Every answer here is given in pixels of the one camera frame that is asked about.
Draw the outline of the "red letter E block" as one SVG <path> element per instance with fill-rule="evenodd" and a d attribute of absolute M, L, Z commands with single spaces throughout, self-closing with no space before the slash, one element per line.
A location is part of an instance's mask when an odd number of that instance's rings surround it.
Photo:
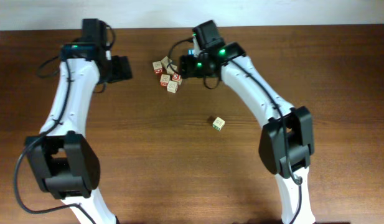
<path fill-rule="evenodd" d="M 178 85 L 181 85 L 182 77 L 178 73 L 174 73 L 172 76 L 172 81 L 176 82 Z"/>

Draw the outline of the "wooden block yellow O side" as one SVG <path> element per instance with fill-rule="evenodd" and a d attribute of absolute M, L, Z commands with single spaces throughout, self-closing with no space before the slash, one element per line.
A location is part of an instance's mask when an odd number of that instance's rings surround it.
<path fill-rule="evenodd" d="M 175 81 L 169 81 L 167 84 L 167 91 L 170 93 L 176 93 L 178 89 L 178 83 Z"/>

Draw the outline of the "wooden block green side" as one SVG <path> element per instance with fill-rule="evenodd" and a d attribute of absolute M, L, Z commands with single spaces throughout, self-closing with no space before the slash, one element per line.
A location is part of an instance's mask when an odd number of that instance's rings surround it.
<path fill-rule="evenodd" d="M 224 125 L 225 125 L 225 121 L 220 117 L 216 117 L 212 123 L 212 127 L 215 128 L 217 131 L 221 131 Z"/>

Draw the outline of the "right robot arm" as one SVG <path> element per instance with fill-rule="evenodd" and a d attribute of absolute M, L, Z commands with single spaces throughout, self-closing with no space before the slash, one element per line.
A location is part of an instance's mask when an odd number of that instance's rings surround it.
<path fill-rule="evenodd" d="M 236 42 L 225 43 L 213 20 L 192 29 L 193 55 L 180 57 L 183 78 L 217 78 L 247 105 L 261 127 L 258 153 L 274 175 L 283 223 L 315 223 L 307 176 L 314 153 L 310 111 L 278 95 Z"/>

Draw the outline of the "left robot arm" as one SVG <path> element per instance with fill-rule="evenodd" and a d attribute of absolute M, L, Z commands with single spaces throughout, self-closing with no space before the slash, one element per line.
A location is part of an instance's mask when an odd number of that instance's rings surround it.
<path fill-rule="evenodd" d="M 39 135 L 26 138 L 15 167 L 26 158 L 40 190 L 63 203 L 39 214 L 70 208 L 80 223 L 119 222 L 98 188 L 100 162 L 85 137 L 95 87 L 132 77 L 128 58 L 111 55 L 113 33 L 99 19 L 83 19 L 81 37 L 57 56 L 60 78 L 49 116 Z"/>

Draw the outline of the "blue letter L block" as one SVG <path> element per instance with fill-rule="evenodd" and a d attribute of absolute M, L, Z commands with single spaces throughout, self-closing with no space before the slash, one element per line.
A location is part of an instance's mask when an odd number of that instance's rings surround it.
<path fill-rule="evenodd" d="M 194 49 L 189 49 L 187 54 L 194 56 L 195 55 L 195 50 Z"/>

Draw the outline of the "plain wooden picture block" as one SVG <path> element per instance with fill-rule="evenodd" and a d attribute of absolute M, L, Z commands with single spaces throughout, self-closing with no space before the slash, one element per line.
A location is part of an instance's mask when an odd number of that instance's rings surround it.
<path fill-rule="evenodd" d="M 177 66 L 173 64 L 169 64 L 166 68 L 168 75 L 174 75 L 175 73 L 178 73 Z"/>

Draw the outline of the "wooden block blue side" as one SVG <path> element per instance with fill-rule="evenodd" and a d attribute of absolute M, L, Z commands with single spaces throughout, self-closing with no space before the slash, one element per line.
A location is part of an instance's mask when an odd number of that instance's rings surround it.
<path fill-rule="evenodd" d="M 162 64 L 162 67 L 163 67 L 163 68 L 167 68 L 171 63 L 172 63 L 172 60 L 171 60 L 168 56 L 165 56 L 165 57 L 161 60 L 161 64 Z"/>

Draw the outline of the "wooden block red bottom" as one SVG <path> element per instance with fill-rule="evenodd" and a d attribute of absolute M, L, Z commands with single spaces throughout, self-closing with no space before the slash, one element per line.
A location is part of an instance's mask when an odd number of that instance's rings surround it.
<path fill-rule="evenodd" d="M 161 86 L 168 86 L 169 82 L 171 81 L 171 76 L 167 74 L 162 74 L 160 78 L 160 85 Z"/>

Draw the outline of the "wooden block red C side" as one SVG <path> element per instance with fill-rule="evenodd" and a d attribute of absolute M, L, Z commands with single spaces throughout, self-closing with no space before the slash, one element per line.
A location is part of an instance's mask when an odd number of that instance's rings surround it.
<path fill-rule="evenodd" d="M 152 63 L 154 73 L 160 75 L 163 73 L 163 67 L 161 61 L 156 61 Z"/>

